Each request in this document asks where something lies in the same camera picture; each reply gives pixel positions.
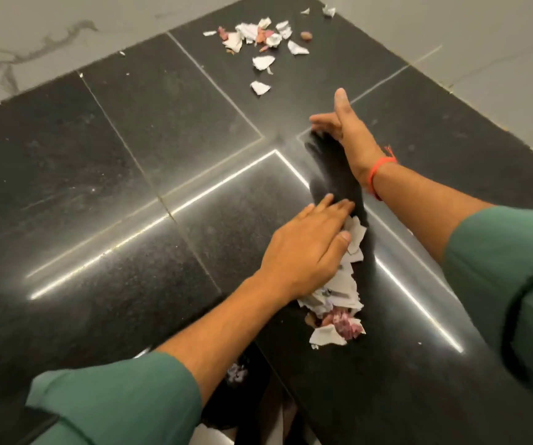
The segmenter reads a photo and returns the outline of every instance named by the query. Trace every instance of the teal shirt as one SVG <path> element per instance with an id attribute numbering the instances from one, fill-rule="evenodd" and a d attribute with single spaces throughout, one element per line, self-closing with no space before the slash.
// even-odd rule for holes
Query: teal shirt
<path id="1" fill-rule="evenodd" d="M 60 418 L 34 445 L 188 445 L 202 411 L 192 374 L 160 352 L 48 371 L 33 380 L 26 404 Z"/>
<path id="2" fill-rule="evenodd" d="M 533 210 L 481 210 L 452 233 L 444 275 L 486 343 L 533 385 Z"/>

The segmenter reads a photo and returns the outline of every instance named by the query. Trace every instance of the person's left hand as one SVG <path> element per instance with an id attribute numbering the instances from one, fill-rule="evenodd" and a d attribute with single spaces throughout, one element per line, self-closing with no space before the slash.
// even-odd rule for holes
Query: person's left hand
<path id="1" fill-rule="evenodd" d="M 328 194 L 317 206 L 308 205 L 270 240 L 256 276 L 280 291 L 285 303 L 330 281 L 351 243 L 351 234 L 341 228 L 355 203 L 331 205 L 332 200 Z"/>

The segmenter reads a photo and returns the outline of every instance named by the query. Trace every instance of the forearm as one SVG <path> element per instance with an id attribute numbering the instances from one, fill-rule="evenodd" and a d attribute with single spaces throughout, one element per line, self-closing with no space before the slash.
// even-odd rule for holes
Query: forearm
<path id="1" fill-rule="evenodd" d="M 366 187 L 367 181 L 360 181 Z M 451 233 L 468 216 L 492 206 L 398 164 L 382 165 L 373 180 L 380 198 L 441 262 Z"/>
<path id="2" fill-rule="evenodd" d="M 194 322 L 157 351 L 178 359 L 194 376 L 203 405 L 286 297 L 259 275 L 245 280 L 223 303 Z"/>

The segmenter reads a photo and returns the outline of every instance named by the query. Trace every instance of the red thread wristband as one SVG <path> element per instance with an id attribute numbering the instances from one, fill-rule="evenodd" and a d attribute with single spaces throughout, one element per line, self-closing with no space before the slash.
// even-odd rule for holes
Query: red thread wristband
<path id="1" fill-rule="evenodd" d="M 370 190 L 370 193 L 372 193 L 375 196 L 375 198 L 379 201 L 381 201 L 381 198 L 374 189 L 374 176 L 377 173 L 377 171 L 380 170 L 380 167 L 382 165 L 387 164 L 387 163 L 398 163 L 398 161 L 396 160 L 394 156 L 394 153 L 392 152 L 392 148 L 388 145 L 387 147 L 385 147 L 385 149 L 388 151 L 388 153 L 390 153 L 390 156 L 386 156 L 386 157 L 378 159 L 375 162 L 374 166 L 371 168 L 370 175 L 367 177 L 367 186 Z"/>

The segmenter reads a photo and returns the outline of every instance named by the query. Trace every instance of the fingernail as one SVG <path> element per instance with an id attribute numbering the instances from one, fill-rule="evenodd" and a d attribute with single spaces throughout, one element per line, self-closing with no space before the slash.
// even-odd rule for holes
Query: fingernail
<path id="1" fill-rule="evenodd" d="M 339 100 L 343 100 L 347 98 L 346 91 L 341 87 L 340 89 L 336 90 L 335 97 Z"/>
<path id="2" fill-rule="evenodd" d="M 341 237 L 345 239 L 348 243 L 351 243 L 351 233 L 348 231 L 341 231 Z"/>

